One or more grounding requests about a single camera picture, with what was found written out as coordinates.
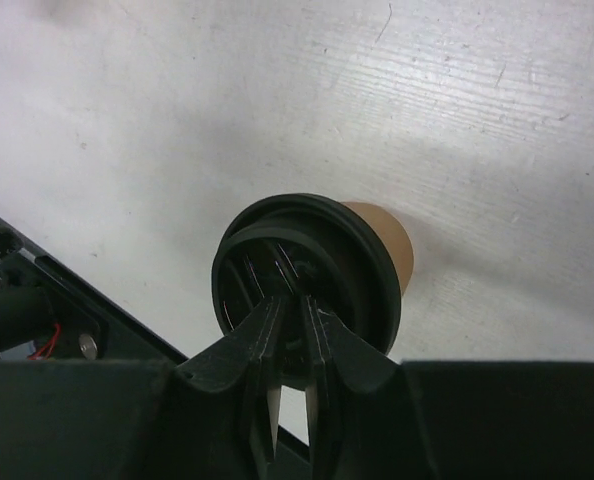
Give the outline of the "black cup lid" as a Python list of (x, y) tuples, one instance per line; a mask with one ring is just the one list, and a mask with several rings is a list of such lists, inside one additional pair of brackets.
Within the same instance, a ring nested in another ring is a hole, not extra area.
[(352, 332), (388, 353), (399, 329), (399, 283), (388, 252), (357, 214), (325, 196), (274, 195), (226, 228), (211, 269), (223, 333), (266, 297), (311, 295)]

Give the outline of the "single brown paper cup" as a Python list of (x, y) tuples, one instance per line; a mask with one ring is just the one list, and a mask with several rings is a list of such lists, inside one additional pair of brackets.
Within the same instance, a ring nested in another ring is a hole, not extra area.
[(395, 268), (400, 294), (404, 295), (414, 270), (414, 251), (402, 223), (378, 205), (356, 201), (343, 202), (343, 205), (361, 217), (379, 237)]

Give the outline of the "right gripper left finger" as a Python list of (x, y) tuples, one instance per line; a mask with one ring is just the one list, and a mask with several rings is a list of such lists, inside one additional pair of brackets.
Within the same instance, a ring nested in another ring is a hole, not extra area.
[(243, 465), (274, 460), (289, 310), (288, 297), (262, 300), (238, 327), (178, 368), (192, 404), (192, 442), (212, 464), (236, 456)]

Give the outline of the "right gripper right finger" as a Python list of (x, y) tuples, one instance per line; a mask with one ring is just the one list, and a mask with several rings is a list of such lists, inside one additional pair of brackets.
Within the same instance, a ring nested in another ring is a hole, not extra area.
[(387, 435), (401, 424), (395, 364), (312, 296), (300, 299), (310, 373), (306, 405), (315, 479), (378, 479), (396, 469)]

